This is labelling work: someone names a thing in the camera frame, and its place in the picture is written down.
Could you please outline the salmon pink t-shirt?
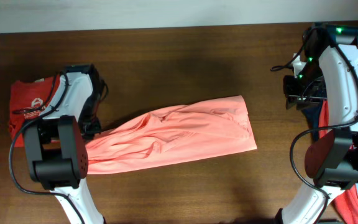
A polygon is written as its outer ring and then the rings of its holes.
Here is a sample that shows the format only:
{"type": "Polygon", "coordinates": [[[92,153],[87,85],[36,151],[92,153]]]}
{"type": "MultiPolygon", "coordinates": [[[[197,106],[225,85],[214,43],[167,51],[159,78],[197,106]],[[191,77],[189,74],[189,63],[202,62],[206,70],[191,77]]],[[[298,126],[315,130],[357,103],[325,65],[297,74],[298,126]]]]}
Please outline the salmon pink t-shirt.
{"type": "Polygon", "coordinates": [[[117,174],[257,149],[241,96],[160,108],[86,144],[88,173],[117,174]]]}

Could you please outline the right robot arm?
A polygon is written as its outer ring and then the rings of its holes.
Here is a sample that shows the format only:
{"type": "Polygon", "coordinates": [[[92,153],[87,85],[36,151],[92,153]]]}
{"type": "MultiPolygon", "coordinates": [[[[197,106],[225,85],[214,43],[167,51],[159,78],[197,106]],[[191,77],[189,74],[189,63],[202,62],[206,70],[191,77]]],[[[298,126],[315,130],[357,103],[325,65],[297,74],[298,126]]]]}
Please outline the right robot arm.
{"type": "Polygon", "coordinates": [[[326,102],[324,136],[305,154],[305,175],[294,199],[274,222],[318,223],[327,206],[358,184],[358,28],[316,22],[285,65],[287,106],[298,110],[326,102]]]}

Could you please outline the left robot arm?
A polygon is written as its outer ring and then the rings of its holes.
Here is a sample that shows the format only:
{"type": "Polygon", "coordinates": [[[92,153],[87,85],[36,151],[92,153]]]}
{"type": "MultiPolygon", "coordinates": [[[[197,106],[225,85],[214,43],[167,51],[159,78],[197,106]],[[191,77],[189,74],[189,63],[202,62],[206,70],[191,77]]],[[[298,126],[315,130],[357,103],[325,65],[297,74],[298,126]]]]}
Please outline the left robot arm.
{"type": "Polygon", "coordinates": [[[96,112],[107,87],[93,64],[66,67],[57,78],[48,105],[22,132],[30,178],[57,198],[70,223],[105,223],[86,182],[85,142],[101,131],[96,112]]]}

